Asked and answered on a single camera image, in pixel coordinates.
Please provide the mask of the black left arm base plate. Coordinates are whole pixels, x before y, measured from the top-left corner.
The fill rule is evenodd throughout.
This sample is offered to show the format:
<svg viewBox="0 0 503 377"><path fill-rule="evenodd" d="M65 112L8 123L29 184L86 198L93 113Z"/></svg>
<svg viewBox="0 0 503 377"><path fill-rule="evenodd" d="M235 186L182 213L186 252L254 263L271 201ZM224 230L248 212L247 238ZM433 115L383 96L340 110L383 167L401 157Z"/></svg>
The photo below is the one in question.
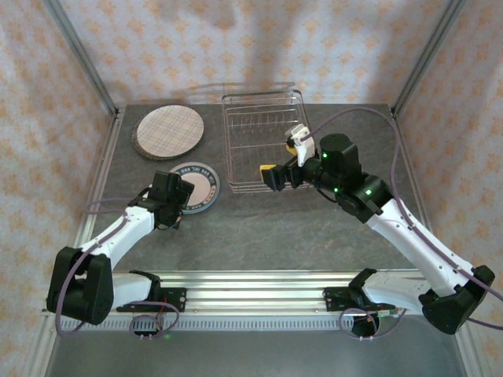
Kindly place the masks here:
<svg viewBox="0 0 503 377"><path fill-rule="evenodd" d="M116 311L120 313L172 313L172 308L166 308L160 303L171 304L180 313L185 312L187 289L184 287L161 287L154 293L150 293L147 301L156 302L156 305L146 305L145 300L141 304L127 304L119 306Z"/></svg>

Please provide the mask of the large speckled stoneware plate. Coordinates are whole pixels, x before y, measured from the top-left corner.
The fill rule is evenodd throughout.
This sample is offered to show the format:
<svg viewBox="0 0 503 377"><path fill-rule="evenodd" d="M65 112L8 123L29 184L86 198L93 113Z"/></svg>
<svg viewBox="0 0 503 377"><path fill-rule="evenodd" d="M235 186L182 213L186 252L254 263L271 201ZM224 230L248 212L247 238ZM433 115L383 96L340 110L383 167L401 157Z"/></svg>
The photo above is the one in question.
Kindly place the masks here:
<svg viewBox="0 0 503 377"><path fill-rule="evenodd" d="M139 155L161 161L187 155L198 147L203 135L202 120L180 123L142 119L135 125L131 141Z"/></svg>

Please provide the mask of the beige plaid lined plate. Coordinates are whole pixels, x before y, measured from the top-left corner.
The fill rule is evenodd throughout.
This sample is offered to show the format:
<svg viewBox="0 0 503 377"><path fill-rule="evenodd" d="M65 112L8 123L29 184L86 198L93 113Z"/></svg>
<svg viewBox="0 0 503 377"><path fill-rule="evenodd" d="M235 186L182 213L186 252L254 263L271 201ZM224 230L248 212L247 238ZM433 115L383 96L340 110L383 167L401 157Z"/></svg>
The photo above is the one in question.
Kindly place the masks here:
<svg viewBox="0 0 503 377"><path fill-rule="evenodd" d="M204 135L204 121L193 109L167 105L147 114L133 132L136 145L154 159L173 159L194 149Z"/></svg>

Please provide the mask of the aluminium mounting rails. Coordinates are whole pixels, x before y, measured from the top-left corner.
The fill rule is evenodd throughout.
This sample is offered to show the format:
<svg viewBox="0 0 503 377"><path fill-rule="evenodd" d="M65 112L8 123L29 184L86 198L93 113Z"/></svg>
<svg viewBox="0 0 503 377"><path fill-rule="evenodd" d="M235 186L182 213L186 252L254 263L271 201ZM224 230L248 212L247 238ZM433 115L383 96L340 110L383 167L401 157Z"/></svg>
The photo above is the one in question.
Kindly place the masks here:
<svg viewBox="0 0 503 377"><path fill-rule="evenodd" d="M163 287L184 287L186 316L311 315L326 311L322 292L346 287L356 272L329 271L165 271ZM418 296L430 289L412 269L380 270L368 278L364 292L373 302L421 313Z"/></svg>

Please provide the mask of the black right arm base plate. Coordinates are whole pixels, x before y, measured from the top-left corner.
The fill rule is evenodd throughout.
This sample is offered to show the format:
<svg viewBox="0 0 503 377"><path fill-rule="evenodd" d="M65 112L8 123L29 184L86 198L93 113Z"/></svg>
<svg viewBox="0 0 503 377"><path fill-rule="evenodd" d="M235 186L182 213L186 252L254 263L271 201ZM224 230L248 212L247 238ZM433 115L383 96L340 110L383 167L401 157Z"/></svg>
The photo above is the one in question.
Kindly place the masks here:
<svg viewBox="0 0 503 377"><path fill-rule="evenodd" d="M363 309L365 311L381 311L396 309L395 306L373 302L362 289L351 287L326 287L322 292L328 312L342 312L345 309Z"/></svg>

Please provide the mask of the aluminium frame post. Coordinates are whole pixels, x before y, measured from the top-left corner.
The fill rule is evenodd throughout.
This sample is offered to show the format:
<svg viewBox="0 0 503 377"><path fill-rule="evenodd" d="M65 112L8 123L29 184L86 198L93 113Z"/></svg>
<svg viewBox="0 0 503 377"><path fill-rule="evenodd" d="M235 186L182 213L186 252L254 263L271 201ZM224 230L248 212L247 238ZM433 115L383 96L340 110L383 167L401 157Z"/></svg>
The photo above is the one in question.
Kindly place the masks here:
<svg viewBox="0 0 503 377"><path fill-rule="evenodd" d="M420 81L424 77L430 63L434 60L443 41L455 24L467 0L449 0L445 11L436 24L430 38L426 42L420 56L413 66L395 104L391 107L391 114L397 119L406 108Z"/></svg>
<svg viewBox="0 0 503 377"><path fill-rule="evenodd" d="M112 97L110 96L101 76L99 75L82 39L72 24L68 14L61 4L61 0L42 0L42 3L51 15L54 23L59 28L70 50L79 62L84 74L90 81L91 86L97 93L101 103L109 115L115 116L118 113Z"/></svg>

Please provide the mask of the plate with dark blue rim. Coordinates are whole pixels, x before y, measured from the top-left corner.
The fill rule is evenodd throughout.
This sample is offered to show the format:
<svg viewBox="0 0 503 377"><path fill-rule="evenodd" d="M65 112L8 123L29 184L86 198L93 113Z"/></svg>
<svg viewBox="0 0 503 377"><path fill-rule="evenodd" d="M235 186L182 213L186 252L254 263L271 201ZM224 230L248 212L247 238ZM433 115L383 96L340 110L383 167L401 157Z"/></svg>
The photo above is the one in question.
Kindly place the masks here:
<svg viewBox="0 0 503 377"><path fill-rule="evenodd" d="M207 210L218 198L221 182L214 169L204 163L182 163L170 170L179 174L183 181L194 185L185 214L198 214Z"/></svg>

